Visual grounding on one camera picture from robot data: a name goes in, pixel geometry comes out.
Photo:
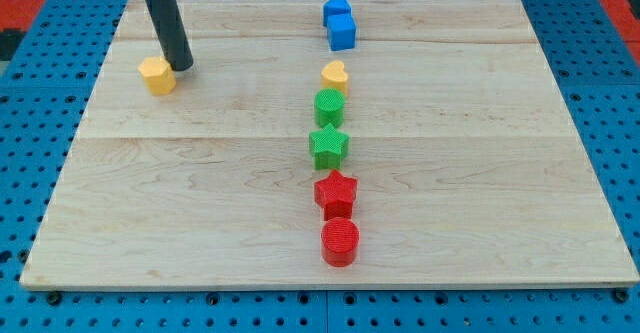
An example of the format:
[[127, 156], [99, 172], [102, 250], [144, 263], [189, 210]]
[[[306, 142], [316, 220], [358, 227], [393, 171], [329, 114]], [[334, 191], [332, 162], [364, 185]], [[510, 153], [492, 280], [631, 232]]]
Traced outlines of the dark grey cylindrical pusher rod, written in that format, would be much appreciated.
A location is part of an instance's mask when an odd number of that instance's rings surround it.
[[174, 71], [186, 71], [194, 58], [177, 0], [145, 0], [165, 59]]

